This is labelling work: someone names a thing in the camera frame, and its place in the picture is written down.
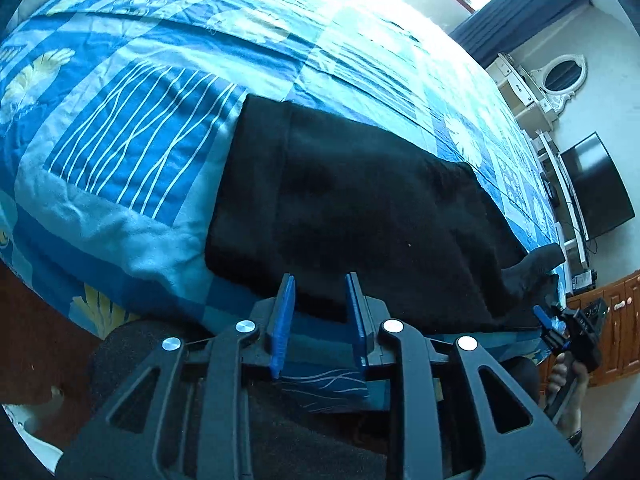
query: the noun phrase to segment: blue patterned bedspread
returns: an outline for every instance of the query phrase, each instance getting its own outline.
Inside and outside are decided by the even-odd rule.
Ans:
[[[147,313],[214,332],[245,317],[258,298],[212,275],[204,244],[247,92],[466,160],[528,250],[556,241],[494,83],[399,0],[53,0],[0,50],[2,260],[101,337]],[[296,316],[294,331],[286,389],[308,388],[308,409],[377,402],[344,326]],[[478,337],[497,358],[543,348]]]

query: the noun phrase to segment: wooden cabinet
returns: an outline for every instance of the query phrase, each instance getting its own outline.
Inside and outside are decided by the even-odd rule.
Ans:
[[[595,373],[596,384],[613,382],[623,370],[623,314],[620,304],[625,303],[625,284],[610,286],[602,291],[609,307],[607,322],[600,336],[602,365]]]
[[[626,305],[623,311],[625,373],[640,371],[640,276],[625,280]]]
[[[598,298],[604,299],[609,311],[600,335],[602,365],[591,374],[591,386],[609,384],[640,372],[640,270],[618,282],[569,298],[567,306],[585,308]],[[552,360],[547,361],[540,365],[543,384],[553,367]]]

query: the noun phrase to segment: hand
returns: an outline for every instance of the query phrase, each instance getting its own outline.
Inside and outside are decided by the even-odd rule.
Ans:
[[[576,431],[580,430],[582,423],[582,401],[589,386],[589,373],[587,367],[581,362],[574,361],[574,373],[576,374],[576,387],[571,399],[567,402],[564,413],[558,420],[558,430],[565,437],[569,438]],[[564,364],[564,354],[556,358],[556,364],[551,370],[549,383],[546,387],[547,397],[550,393],[555,393],[566,384],[567,368]]]

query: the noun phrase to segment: wooden floor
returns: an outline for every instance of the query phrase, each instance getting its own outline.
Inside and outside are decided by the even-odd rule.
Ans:
[[[37,437],[60,449],[89,419],[86,369],[99,343],[0,263],[0,403],[39,404],[59,387],[62,410]]]

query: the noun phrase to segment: oval mirror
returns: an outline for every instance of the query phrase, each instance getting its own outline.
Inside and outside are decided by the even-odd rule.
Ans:
[[[573,59],[558,63],[545,77],[545,87],[552,92],[561,92],[570,88],[580,79],[582,67]]]

